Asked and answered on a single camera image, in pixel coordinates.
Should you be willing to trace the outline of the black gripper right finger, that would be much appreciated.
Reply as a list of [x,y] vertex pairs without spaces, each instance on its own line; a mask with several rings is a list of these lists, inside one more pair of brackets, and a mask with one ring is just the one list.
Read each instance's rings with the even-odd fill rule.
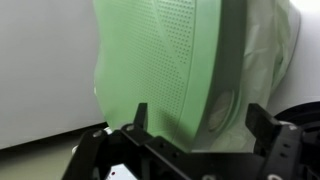
[[263,147],[272,145],[282,127],[278,120],[256,103],[248,105],[245,125]]

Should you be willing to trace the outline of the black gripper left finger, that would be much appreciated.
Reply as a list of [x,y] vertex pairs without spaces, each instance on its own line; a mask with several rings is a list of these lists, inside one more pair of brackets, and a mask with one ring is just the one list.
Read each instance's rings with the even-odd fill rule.
[[135,117],[134,124],[144,130],[147,129],[148,125],[148,104],[140,103],[138,105]]

